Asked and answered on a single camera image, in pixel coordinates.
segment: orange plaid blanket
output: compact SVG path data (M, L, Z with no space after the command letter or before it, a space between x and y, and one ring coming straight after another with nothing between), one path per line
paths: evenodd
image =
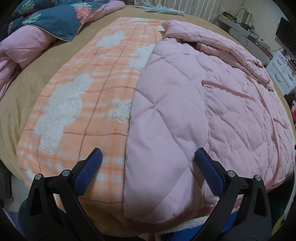
M17 147L23 178L58 175L98 147L103 163L80 202L104 234L124 228L123 190L130 108L160 20L121 17L102 29L49 81Z

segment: blue clamp pad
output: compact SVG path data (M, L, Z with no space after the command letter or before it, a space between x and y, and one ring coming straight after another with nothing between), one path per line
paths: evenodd
M212 193L221 199L224 192L224 181L213 166L214 161L203 148L197 149L194 157Z
M100 168L103 160L102 151L96 148L92 155L88 156L88 162L74 180L73 194L76 198L85 194L94 175Z

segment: cable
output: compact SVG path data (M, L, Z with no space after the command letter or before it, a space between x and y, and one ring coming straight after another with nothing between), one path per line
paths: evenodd
M279 48L277 50L271 50L271 52L276 52L276 51L279 51L280 49L284 49L284 48Z
M253 16L252 16L252 14L250 14L250 15L251 15L250 23L251 23L251 26L252 26L252 25L253 25L253 24L252 24L252 18L253 18Z
M242 42L240 42L244 47L247 47L248 46L248 38L246 37L246 36L244 36L245 38L246 38L246 42L247 42L247 44L246 45L243 45L242 44Z
M253 26L253 24L252 24L252 18L253 18L253 16L252 16L252 14L250 14L250 15L251 15L250 23L251 23L251 26Z
M247 10L245 8L241 8L240 10L243 10L243 9L247 12ZM240 10L238 11L238 13L234 17L236 17L239 14Z

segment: drawer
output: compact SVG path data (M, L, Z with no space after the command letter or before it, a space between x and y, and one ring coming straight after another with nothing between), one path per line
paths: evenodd
M273 66L267 66L266 70L271 75L283 95L287 95L292 91L292 87L285 81L276 68Z
M280 71L283 72L287 66L288 63L286 62L286 59L277 52L275 56L272 58L272 64Z
M291 69L290 66L288 66L284 71L283 71L283 77L288 81L292 89L296 86L296 74L292 74L293 70Z

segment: pink stripe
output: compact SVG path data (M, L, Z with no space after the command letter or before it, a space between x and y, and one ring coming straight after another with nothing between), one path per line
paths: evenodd
M229 92L233 95L236 95L236 96L239 96L239 97L242 97L242 98L246 98L246 99L250 99L250 100L253 100L252 97L246 95L246 94L243 94L243 93L240 93L240 92L237 92L235 90L232 90L228 87L225 87L223 85L220 85L220 84L216 84L214 82L211 82L211 81L207 81L207 80L202 80L202 85L210 85L210 86L213 86L213 87L216 87L216 88L219 88L221 90L225 90L226 92Z
M284 124L282 124L279 120L277 120L276 118L274 118L274 121L277 122L277 123L279 123L284 129L287 130L287 127Z
M249 76L247 76L247 77L248 77L248 80L249 80L251 83L253 83L253 81L251 80L251 78L250 78ZM263 105L264 108L267 110L267 112L268 112L268 114L269 114L271 120L274 120L274 119L272 119L272 117L271 117L271 115L270 115L270 112L269 112L269 110L268 110L268 108L267 108L267 105L266 105L266 103L265 103L265 101L264 101L264 99L263 99L263 97L262 97L260 91L258 90L258 88L257 88L257 86L256 86L255 84L254 84L254 86L255 86L255 88L256 88L258 94L259 94L259 97L260 97L260 99L261 99L261 103L262 103L262 105ZM270 180L270 182L267 183L267 184L265 185L266 190L270 190L271 188L274 187L273 184L274 184L274 182L275 182L275 180L276 180L276 177L277 177L277 175L278 175L278 173L279 173L279 163L280 163L280 158L279 158L279 144L278 144L278 141L277 141L277 138L276 138L276 132L275 132L275 128L274 128L274 123L273 123L273 121L271 121L271 125L272 125L272 140L273 140L273 142L274 142L274 145L275 145L275 148L276 148L276 152L277 152L277 164L276 164L276 171L275 171L275 173L274 173L274 176L272 177L272 179Z

